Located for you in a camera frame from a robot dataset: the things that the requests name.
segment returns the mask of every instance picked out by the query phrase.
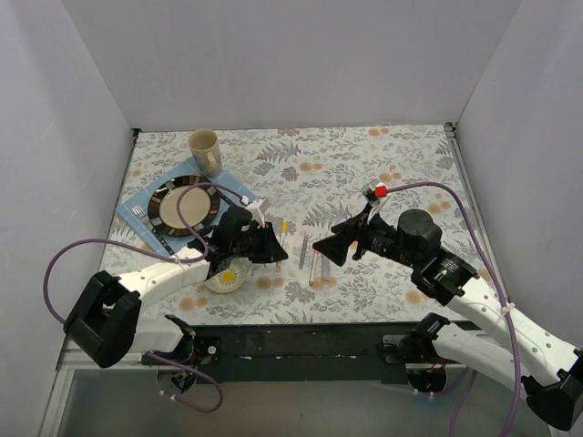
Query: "cable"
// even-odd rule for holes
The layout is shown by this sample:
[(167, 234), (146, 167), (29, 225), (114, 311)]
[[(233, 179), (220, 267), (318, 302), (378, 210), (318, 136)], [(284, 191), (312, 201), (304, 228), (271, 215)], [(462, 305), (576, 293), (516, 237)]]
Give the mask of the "cable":
[[(230, 188), (224, 187), (224, 186), (219, 185), (219, 184), (206, 183), (206, 182), (192, 185), (180, 194), (178, 202), (177, 202), (177, 212), (178, 212), (178, 215), (180, 217), (180, 220), (182, 220), (182, 223), (184, 223), (184, 225), (189, 230), (189, 232), (202, 243), (202, 246), (204, 248), (204, 252), (200, 257), (194, 258), (194, 259), (182, 259), (181, 260), (181, 262), (187, 263), (187, 264), (200, 261), (200, 260), (204, 259), (209, 254), (209, 246), (207, 245), (206, 241), (188, 224), (188, 222), (184, 219), (184, 217), (182, 216), (182, 213), (180, 211), (180, 202), (184, 198), (186, 193), (188, 193), (191, 189), (201, 188), (201, 187), (221, 188), (221, 189), (224, 189), (224, 190), (230, 192), (231, 194), (237, 196), (239, 198), (239, 200), (241, 201), (241, 203), (243, 203), (243, 200), (244, 200), (244, 197), (242, 195), (240, 195), (239, 193), (237, 193), (236, 191), (234, 191)], [(470, 237), (471, 237), (472, 241), (474, 242), (477, 253), (480, 256), (480, 258), (482, 259), (482, 261), (484, 262), (484, 265), (486, 266), (486, 270), (488, 271), (488, 273), (490, 274), (490, 277), (492, 278), (492, 281), (494, 282), (494, 285), (496, 288), (496, 294), (498, 295), (500, 305), (503, 308), (507, 307), (506, 296), (505, 296), (504, 292), (502, 291), (502, 286), (497, 278), (496, 273), (494, 272), (494, 268), (492, 267), (492, 265), (488, 261), (486, 254), (482, 250), (482, 248), (477, 240), (476, 234), (475, 234), (474, 229), (472, 227), (472, 223), (470, 221), (469, 216), (467, 215), (467, 212), (465, 211), (465, 208), (464, 208), (464, 205), (462, 204), (461, 199), (457, 196), (457, 194), (452, 189), (450, 189), (450, 187), (448, 187), (444, 184), (440, 184), (438, 182), (415, 182), (413, 184), (407, 184), (407, 185), (403, 185), (401, 187), (388, 188), (387, 194), (396, 193), (399, 191), (403, 191), (405, 189), (420, 188), (420, 187), (436, 187), (436, 188), (444, 189), (452, 196), (452, 198), (454, 198), (455, 203), (460, 208), (462, 216), (464, 217), (465, 224), (467, 225), (467, 229), (470, 233)], [(165, 257), (165, 256), (159, 255), (157, 253), (147, 252), (143, 249), (134, 248), (133, 246), (129, 246), (126, 243), (121, 243), (119, 241), (114, 241), (111, 239), (82, 239), (80, 241), (76, 241), (74, 243), (71, 243), (71, 244), (65, 246), (64, 248), (59, 250), (58, 253), (50, 260), (50, 262), (48, 263), (48, 266), (46, 267), (45, 277), (43, 279), (43, 297), (45, 299), (45, 304), (46, 304), (48, 310), (50, 311), (50, 313), (53, 315), (53, 317), (55, 317), (55, 319), (57, 319), (61, 323), (65, 323), (65, 319), (63, 319), (56, 312), (55, 308), (53, 307), (53, 305), (50, 301), (49, 294), (48, 294), (48, 280), (49, 280), (51, 271), (52, 271), (53, 267), (55, 266), (56, 262), (58, 261), (58, 259), (61, 256), (63, 256), (63, 254), (65, 254), (67, 251), (71, 250), (72, 248), (75, 248), (75, 247), (83, 245), (83, 244), (88, 244), (88, 243), (112, 244), (114, 246), (118, 246), (118, 247), (121, 247), (124, 249), (135, 251), (137, 253), (141, 253), (142, 255), (146, 255), (146, 256), (154, 258), (154, 259), (159, 259), (162, 261), (172, 262), (172, 263), (176, 262), (175, 258)], [(514, 328), (514, 323), (512, 322), (512, 318), (510, 317), (510, 313), (507, 312), (504, 317), (505, 317), (506, 323), (508, 325), (508, 331), (509, 331), (509, 335), (510, 335), (510, 343), (512, 345), (512, 354), (514, 357), (515, 391), (514, 391), (514, 397), (513, 397), (513, 401), (512, 401), (512, 407), (510, 409), (510, 413), (508, 414), (508, 418), (506, 419), (505, 426), (504, 426), (502, 432), (500, 433), (501, 436), (506, 436), (509, 433), (510, 429), (512, 428), (512, 424), (517, 416), (518, 406), (520, 403), (520, 357), (519, 357), (519, 353), (518, 353), (517, 334), (516, 334), (516, 331)]]
[(428, 369), (425, 369), (425, 371), (428, 371), (429, 373), (431, 373), (431, 369), (434, 369), (434, 368), (435, 368), (435, 366), (437, 365), (437, 362), (438, 362), (438, 361), (439, 361), (439, 357), (437, 357), (437, 358), (435, 359), (435, 361), (434, 361), (433, 365), (432, 365), (430, 368), (428, 368)]
[[(462, 200), (457, 196), (457, 194), (450, 187), (448, 187), (447, 185), (444, 185), (444, 184), (440, 184), (439, 182), (415, 182), (413, 184), (402, 185), (401, 187), (388, 188), (387, 194), (396, 193), (399, 191), (403, 191), (405, 189), (419, 188), (419, 187), (437, 187), (440, 189), (444, 189), (452, 196), (452, 198), (454, 198), (455, 203), (459, 207), (459, 209), (462, 213), (462, 216), (464, 217), (465, 225), (467, 226), (467, 230), (470, 233), (470, 237), (474, 243), (474, 246), (476, 246), (477, 253), (480, 256), (480, 259), (482, 260), (482, 262), (484, 262), (484, 265), (486, 266), (486, 270), (488, 271), (488, 273), (490, 274), (490, 277), (492, 278), (492, 281), (494, 282), (494, 286), (496, 288), (496, 294), (498, 295), (498, 299), (500, 301), (500, 306), (502, 308), (506, 308), (508, 306), (508, 302), (506, 300), (506, 296), (505, 296), (504, 292), (502, 291), (502, 285), (500, 284), (500, 281), (498, 280), (498, 277), (497, 277), (496, 273), (494, 272), (494, 268), (492, 267), (492, 265), (488, 261), (486, 254), (482, 250), (482, 247), (480, 246), (480, 243), (477, 240), (476, 233), (474, 232), (474, 228), (472, 227), (472, 222), (470, 221), (470, 218), (467, 215), (467, 212), (465, 211), (464, 205), (462, 204)], [(501, 436), (508, 435), (508, 433), (510, 432), (510, 429), (512, 428), (512, 424), (514, 423), (514, 420), (517, 416), (518, 407), (520, 405), (520, 378), (521, 378), (521, 375), (520, 375), (520, 355), (518, 352), (517, 332), (515, 330), (512, 318), (510, 317), (510, 312), (507, 312), (504, 317), (506, 319), (506, 324), (508, 325), (508, 332), (510, 334), (510, 344), (512, 345), (512, 355), (514, 358), (514, 396), (512, 398), (512, 406), (510, 408), (510, 413), (508, 414), (508, 418), (506, 419), (506, 423), (504, 424), (504, 428), (502, 429), (502, 432), (500, 433)]]
[[(190, 187), (188, 187), (187, 189), (182, 191), (182, 193), (180, 193), (180, 196), (178, 198), (177, 205), (176, 205), (180, 220), (182, 220), (182, 223), (184, 224), (184, 226), (186, 226), (186, 229), (188, 229), (189, 232), (198, 241), (200, 241), (200, 243), (202, 244), (202, 247), (204, 248), (202, 255), (200, 255), (197, 258), (181, 259), (180, 262), (183, 264), (191, 264), (193, 262), (201, 261), (201, 260), (205, 259), (207, 257), (207, 255), (209, 255), (209, 245), (204, 240), (204, 238), (201, 237), (199, 235), (199, 233), (189, 225), (189, 223), (182, 216), (182, 212), (180, 211), (180, 202), (182, 201), (182, 198), (184, 198), (186, 193), (188, 193), (189, 191), (191, 191), (194, 188), (202, 188), (202, 187), (215, 187), (215, 188), (224, 189), (225, 191), (228, 191), (231, 194), (233, 194), (234, 196), (236, 196), (237, 198), (239, 198), (241, 204), (243, 203), (243, 200), (245, 199), (245, 197), (243, 197), (241, 194), (239, 194), (237, 191), (235, 191), (233, 189), (224, 187), (220, 184), (213, 184), (210, 182), (202, 182), (200, 184), (191, 185)], [(89, 243), (110, 244), (112, 246), (118, 246), (119, 248), (123, 248), (123, 249), (131, 250), (133, 252), (141, 253), (142, 255), (145, 255), (145, 256), (150, 257), (150, 258), (159, 259), (160, 261), (171, 262), (171, 263), (176, 262), (176, 258), (165, 257), (164, 255), (159, 255), (158, 253), (148, 252), (147, 250), (144, 250), (144, 249), (138, 249), (138, 248), (135, 248), (133, 246), (130, 246), (129, 244), (122, 243), (120, 241), (115, 241), (113, 239), (80, 239), (79, 241), (75, 241), (71, 244), (67, 244), (61, 250), (59, 250), (56, 253), (56, 255), (48, 262), (48, 266), (46, 266), (46, 270), (45, 270), (45, 277), (43, 278), (43, 297), (45, 298), (46, 307), (48, 308), (49, 312), (53, 315), (53, 317), (63, 324), (65, 324), (65, 319), (63, 319), (56, 312), (55, 307), (51, 303), (50, 297), (48, 295), (48, 280), (51, 276), (51, 272), (53, 271), (53, 267), (55, 266), (55, 264), (59, 260), (59, 258), (61, 258), (65, 253), (69, 252), (71, 249), (76, 248), (77, 246), (81, 246), (81, 245), (89, 244)]]
[(462, 409), (462, 405), (464, 405), (467, 396), (470, 394), (472, 387), (474, 386), (474, 382), (476, 382), (477, 371), (472, 372), (472, 376), (470, 376), (470, 381), (465, 386), (464, 394), (462, 397), (459, 398), (457, 405), (455, 406), (454, 413), (452, 414), (452, 418), (449, 420), (449, 437), (454, 437), (455, 434), (455, 421), (457, 420), (457, 415), (459, 414), (460, 410)]
[(434, 362), (434, 365), (431, 366), (429, 369), (426, 370), (427, 373), (432, 373), (435, 371), (442, 371), (443, 369), (445, 369), (445, 365), (447, 364), (447, 360), (445, 358), (443, 358), (442, 360), (444, 360), (444, 362), (441, 363), (441, 366), (436, 369), (435, 366), (437, 365), (437, 362), (439, 361), (439, 359), (436, 359)]
[(154, 360), (159, 361), (162, 364), (167, 364), (168, 366), (174, 366), (174, 367), (177, 367), (177, 368), (182, 369), (184, 371), (189, 371), (191, 373), (194, 373), (197, 376), (200, 376), (202, 379), (207, 380), (212, 385), (214, 385), (215, 388), (217, 389), (217, 392), (219, 393), (219, 401), (213, 407), (204, 408), (204, 407), (197, 405), (196, 403), (194, 403), (192, 401), (189, 401), (184, 396), (180, 396), (179, 394), (170, 394), (170, 393), (166, 393), (163, 390), (160, 390), (160, 392), (162, 394), (167, 395), (169, 398), (171, 398), (171, 400), (176, 400), (178, 402), (181, 402), (181, 403), (189, 406), (192, 410), (195, 410), (197, 412), (210, 413), (210, 412), (215, 412), (216, 410), (218, 410), (220, 408), (220, 406), (222, 405), (222, 402), (224, 400), (224, 394), (222, 392), (222, 388), (220, 387), (220, 384), (218, 382), (216, 382), (215, 380), (213, 380), (209, 375), (207, 375), (206, 373), (203, 373), (201, 371), (198, 371), (197, 369), (195, 369), (193, 367), (185, 366), (184, 364), (180, 364), (178, 362), (167, 360), (166, 358), (162, 358), (159, 355), (156, 355), (155, 353), (152, 353), (152, 352), (146, 352), (144, 355), (147, 357), (153, 358)]
[[(191, 258), (191, 259), (181, 259), (180, 262), (185, 263), (185, 264), (190, 264), (193, 262), (198, 262), (202, 259), (205, 259), (206, 256), (209, 254), (209, 245), (207, 244), (207, 242), (197, 233), (196, 230), (194, 230), (189, 223), (184, 219), (184, 217), (182, 216), (182, 212), (180, 211), (180, 202), (182, 201), (182, 198), (184, 198), (184, 195), (186, 193), (188, 193), (189, 191), (191, 191), (194, 188), (201, 188), (201, 187), (215, 187), (215, 188), (220, 188), (223, 189), (225, 191), (230, 192), (231, 194), (233, 194), (234, 196), (236, 196), (237, 198), (239, 198), (239, 201), (241, 204), (244, 204), (247, 200), (244, 196), (242, 196), (241, 194), (239, 194), (238, 192), (236, 192), (233, 189), (224, 187), (220, 184), (213, 184), (213, 183), (209, 183), (209, 182), (203, 182), (200, 184), (195, 184), (192, 185), (190, 187), (188, 187), (187, 189), (185, 189), (179, 196), (178, 201), (177, 201), (177, 205), (176, 205), (176, 209), (178, 212), (178, 215), (180, 217), (180, 220), (182, 220), (182, 223), (184, 224), (184, 226), (186, 226), (186, 229), (189, 230), (189, 232), (198, 240), (202, 243), (202, 247), (204, 248), (204, 252), (202, 253), (202, 255), (200, 255), (197, 258)], [(154, 259), (159, 259), (161, 261), (166, 261), (166, 262), (171, 262), (171, 263), (175, 263), (176, 262), (176, 258), (171, 258), (171, 257), (165, 257), (163, 255), (159, 255), (158, 253), (152, 253), (152, 252), (148, 252), (144, 249), (138, 249), (135, 248), (133, 246), (130, 246), (126, 243), (122, 243), (119, 241), (114, 241), (113, 239), (81, 239), (79, 241), (75, 241), (71, 244), (68, 244), (66, 246), (64, 246), (61, 250), (59, 250), (56, 255), (49, 261), (48, 266), (46, 266), (46, 271), (45, 271), (45, 277), (43, 278), (43, 297), (45, 299), (45, 304), (46, 307), (48, 308), (49, 312), (53, 315), (53, 317), (55, 319), (57, 319), (58, 321), (61, 322), (61, 324), (65, 324), (65, 319), (63, 319), (61, 317), (61, 315), (56, 312), (55, 307), (53, 306), (53, 303), (51, 302), (50, 296), (48, 294), (48, 280), (51, 276), (51, 272), (53, 270), (53, 267), (55, 266), (56, 262), (58, 261), (59, 258), (61, 258), (66, 252), (68, 252), (69, 250), (71, 250), (72, 248), (76, 248), (77, 246), (81, 246), (83, 244), (88, 244), (88, 243), (102, 243), (102, 244), (111, 244), (113, 246), (118, 246), (120, 248), (123, 249), (128, 249), (137, 253), (141, 253), (142, 255), (146, 255), (147, 257), (151, 257)], [(177, 367), (179, 369), (182, 369), (184, 371), (190, 371), (198, 376), (200, 376), (201, 378), (207, 380), (208, 382), (210, 382), (212, 385), (215, 386), (215, 388), (217, 389), (217, 391), (219, 392), (219, 402), (217, 402), (217, 404), (214, 407), (211, 408), (204, 408), (204, 407), (200, 407), (199, 405), (197, 405), (196, 403), (189, 401), (188, 399), (179, 396), (179, 395), (170, 395), (168, 393), (167, 394), (172, 400), (176, 399), (177, 401), (184, 403), (185, 405), (189, 406), (191, 409), (196, 410), (197, 412), (205, 412), (205, 413), (209, 413), (209, 412), (214, 412), (216, 411), (223, 402), (223, 392), (221, 387), (219, 386), (219, 384), (213, 380), (209, 375), (198, 371), (194, 368), (191, 368), (189, 366), (185, 366), (183, 364), (180, 364), (178, 362), (174, 362), (174, 361), (170, 361), (167, 360), (165, 358), (162, 358), (158, 355), (156, 355), (155, 353), (152, 352), (146, 352), (145, 353), (146, 356), (149, 356), (150, 358), (153, 358), (154, 360), (157, 360), (159, 362), (162, 362), (164, 364), (168, 364), (169, 366), (174, 366)]]
[(375, 386), (380, 388), (380, 389), (385, 389), (385, 390), (390, 390), (390, 391), (398, 391), (399, 393), (406, 393), (406, 394), (419, 394), (419, 393), (421, 393), (421, 394), (431, 398), (431, 397), (435, 397), (435, 396), (443, 396), (444, 394), (451, 393), (452, 391), (454, 391), (462, 383), (462, 381), (464, 380), (464, 378), (468, 372), (469, 372), (469, 368), (466, 367), (464, 369), (464, 371), (462, 372), (462, 374), (459, 375), (459, 378), (457, 380), (455, 380), (455, 382), (452, 385), (450, 385), (449, 387), (447, 387), (444, 390), (435, 392), (433, 394), (431, 394), (431, 392), (427, 393), (426, 391), (415, 391), (416, 389), (415, 390), (407, 390), (407, 389), (402, 389), (401, 387), (393, 387), (390, 385), (375, 384)]

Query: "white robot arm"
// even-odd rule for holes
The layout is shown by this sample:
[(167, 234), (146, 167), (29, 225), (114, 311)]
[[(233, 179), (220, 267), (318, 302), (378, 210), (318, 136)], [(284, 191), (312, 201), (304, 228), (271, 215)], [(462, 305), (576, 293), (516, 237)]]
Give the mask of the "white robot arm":
[(462, 362), (514, 388), (513, 348), (505, 319), (510, 310), (525, 370), (521, 382), (527, 403), (546, 423), (569, 430), (583, 411), (581, 350), (544, 330), (512, 305), (503, 308), (475, 269), (441, 247), (442, 230), (427, 212), (409, 209), (394, 228), (378, 215), (386, 187), (372, 182), (363, 188), (363, 194), (368, 200), (363, 211), (333, 226), (334, 235), (315, 242), (313, 248), (342, 266), (348, 248), (357, 241), (353, 259), (371, 251), (410, 267), (411, 281), (420, 291), (472, 321), (499, 345), (430, 314), (400, 343), (402, 349), (417, 347), (428, 360), (441, 357)]
[(191, 334), (186, 323), (173, 316), (150, 320), (140, 315), (150, 306), (189, 285), (201, 283), (226, 269), (233, 258), (272, 263), (288, 258), (271, 223), (265, 221), (265, 200), (246, 208), (230, 207), (206, 239), (208, 254), (199, 259), (202, 244), (193, 240), (173, 258), (144, 269), (112, 277), (95, 274), (65, 320), (65, 333), (101, 368), (128, 352), (174, 351)]

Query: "white enclosure wall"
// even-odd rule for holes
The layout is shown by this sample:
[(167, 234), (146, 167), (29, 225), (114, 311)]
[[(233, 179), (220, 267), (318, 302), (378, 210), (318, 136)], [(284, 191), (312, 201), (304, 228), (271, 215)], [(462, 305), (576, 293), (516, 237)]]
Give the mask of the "white enclosure wall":
[(459, 123), (510, 297), (583, 347), (583, 3), (523, 0)]
[[(68, 242), (104, 237), (131, 130), (59, 0), (0, 0), (1, 435), (38, 433), (64, 339), (42, 299), (46, 264)], [(67, 315), (102, 248), (57, 265)]]
[(520, 0), (64, 0), (132, 127), (456, 121)]

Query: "small yellow object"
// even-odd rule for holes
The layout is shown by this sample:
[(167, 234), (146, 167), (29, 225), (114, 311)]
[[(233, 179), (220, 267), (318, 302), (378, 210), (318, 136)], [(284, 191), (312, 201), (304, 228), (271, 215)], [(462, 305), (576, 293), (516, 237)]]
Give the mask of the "small yellow object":
[(227, 270), (222, 274), (222, 280), (225, 282), (231, 282), (235, 278), (235, 275), (232, 271)]

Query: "beige mug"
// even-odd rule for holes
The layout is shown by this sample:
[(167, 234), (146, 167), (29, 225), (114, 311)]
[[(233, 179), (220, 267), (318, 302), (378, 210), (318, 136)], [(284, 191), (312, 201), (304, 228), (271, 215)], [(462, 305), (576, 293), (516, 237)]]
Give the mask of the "beige mug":
[(217, 176), (222, 169), (219, 139), (210, 129), (198, 129), (189, 135), (189, 149), (205, 176)]

